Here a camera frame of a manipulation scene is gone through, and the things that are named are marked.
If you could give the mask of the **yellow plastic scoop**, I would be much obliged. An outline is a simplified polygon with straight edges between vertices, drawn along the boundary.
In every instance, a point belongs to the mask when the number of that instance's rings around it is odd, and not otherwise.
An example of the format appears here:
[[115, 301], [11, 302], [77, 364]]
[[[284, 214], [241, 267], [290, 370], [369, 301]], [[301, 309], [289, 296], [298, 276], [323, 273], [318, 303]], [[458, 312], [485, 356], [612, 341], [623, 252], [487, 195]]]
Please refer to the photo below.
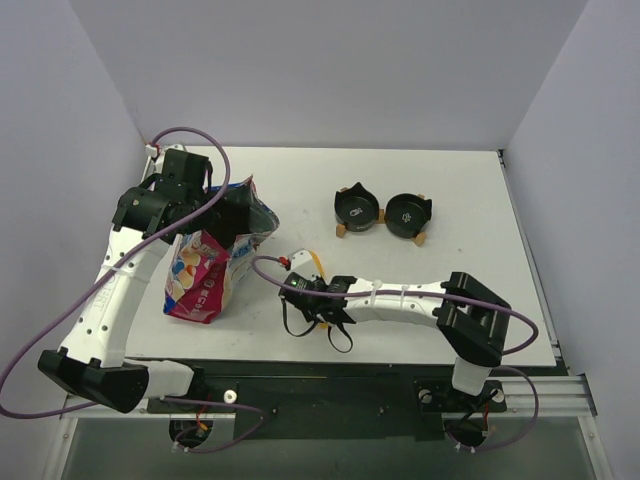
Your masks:
[[[324, 272], [324, 268], [323, 268], [323, 266], [321, 264], [321, 261], [320, 261], [319, 257], [317, 256], [317, 254], [314, 251], [310, 250], [309, 253], [310, 253], [310, 255], [311, 255], [311, 257], [312, 257], [312, 259], [314, 261], [314, 264], [316, 266], [316, 269], [318, 270], [318, 273], [319, 273], [320, 277], [324, 280], [325, 272]], [[328, 326], [328, 324], [322, 324], [322, 326], [320, 328], [328, 332], [329, 326]]]

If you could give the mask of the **pet food bag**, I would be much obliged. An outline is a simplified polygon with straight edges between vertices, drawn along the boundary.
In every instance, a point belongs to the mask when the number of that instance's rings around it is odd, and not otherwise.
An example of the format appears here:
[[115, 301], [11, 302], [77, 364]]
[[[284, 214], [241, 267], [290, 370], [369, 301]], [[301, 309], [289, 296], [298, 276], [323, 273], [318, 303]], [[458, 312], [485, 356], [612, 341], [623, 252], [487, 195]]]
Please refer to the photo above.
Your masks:
[[257, 249], [278, 229], [280, 221], [259, 199], [252, 177], [230, 184], [222, 197], [230, 192], [252, 195], [257, 232], [238, 236], [228, 250], [204, 229], [182, 236], [165, 282], [165, 315], [200, 324], [209, 324], [219, 317], [248, 272]]

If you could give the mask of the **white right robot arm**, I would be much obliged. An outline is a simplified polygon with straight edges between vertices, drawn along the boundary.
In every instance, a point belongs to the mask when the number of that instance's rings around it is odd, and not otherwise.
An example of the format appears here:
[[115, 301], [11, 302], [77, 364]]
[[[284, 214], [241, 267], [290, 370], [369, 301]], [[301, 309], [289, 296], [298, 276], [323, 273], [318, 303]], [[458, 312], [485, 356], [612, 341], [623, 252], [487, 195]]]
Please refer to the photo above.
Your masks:
[[353, 339], [347, 327], [367, 321], [426, 326], [439, 331], [456, 353], [449, 402], [468, 409], [483, 395], [491, 371], [504, 355], [510, 306], [472, 276], [454, 272], [443, 282], [407, 285], [335, 276], [330, 282], [291, 273], [279, 297], [299, 310], [312, 326]]

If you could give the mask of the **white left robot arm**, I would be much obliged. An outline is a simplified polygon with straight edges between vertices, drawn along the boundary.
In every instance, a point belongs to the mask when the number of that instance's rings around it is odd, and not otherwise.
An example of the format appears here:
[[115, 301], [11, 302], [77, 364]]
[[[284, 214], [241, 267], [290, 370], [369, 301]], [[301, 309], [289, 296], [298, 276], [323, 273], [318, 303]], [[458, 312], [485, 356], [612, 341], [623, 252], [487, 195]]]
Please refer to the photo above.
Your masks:
[[192, 367], [131, 360], [125, 350], [149, 281], [175, 237], [219, 218], [212, 173], [208, 157], [170, 148], [158, 172], [121, 195], [96, 288], [61, 345], [38, 360], [39, 370], [66, 392], [120, 413], [163, 396], [186, 412], [203, 405], [206, 388]]

